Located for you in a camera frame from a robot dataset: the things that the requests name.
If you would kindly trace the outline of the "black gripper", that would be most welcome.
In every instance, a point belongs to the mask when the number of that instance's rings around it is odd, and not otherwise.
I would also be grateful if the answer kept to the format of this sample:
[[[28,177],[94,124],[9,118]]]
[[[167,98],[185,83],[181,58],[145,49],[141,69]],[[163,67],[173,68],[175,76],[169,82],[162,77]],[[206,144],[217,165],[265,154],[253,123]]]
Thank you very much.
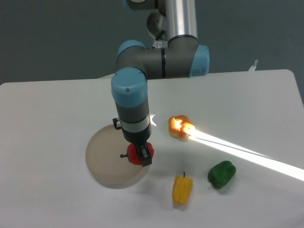
[[[136,154],[140,159],[141,166],[151,165],[152,144],[147,142],[152,133],[150,118],[146,117],[137,123],[127,123],[120,118],[114,118],[113,124],[116,130],[123,131],[124,138],[128,142],[136,144]]]

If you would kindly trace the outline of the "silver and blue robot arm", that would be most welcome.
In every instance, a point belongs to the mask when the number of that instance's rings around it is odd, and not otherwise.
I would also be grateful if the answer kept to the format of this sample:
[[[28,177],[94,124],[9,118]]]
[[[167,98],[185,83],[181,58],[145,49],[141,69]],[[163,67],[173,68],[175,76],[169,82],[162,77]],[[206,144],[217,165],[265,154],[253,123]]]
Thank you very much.
[[[154,154],[151,135],[148,80],[204,76],[209,71],[209,49],[198,41],[196,8],[192,0],[126,0],[131,10],[152,10],[156,41],[165,47],[147,48],[142,42],[122,43],[116,57],[117,71],[111,92],[118,117],[114,127],[130,143],[130,163],[148,166]]]

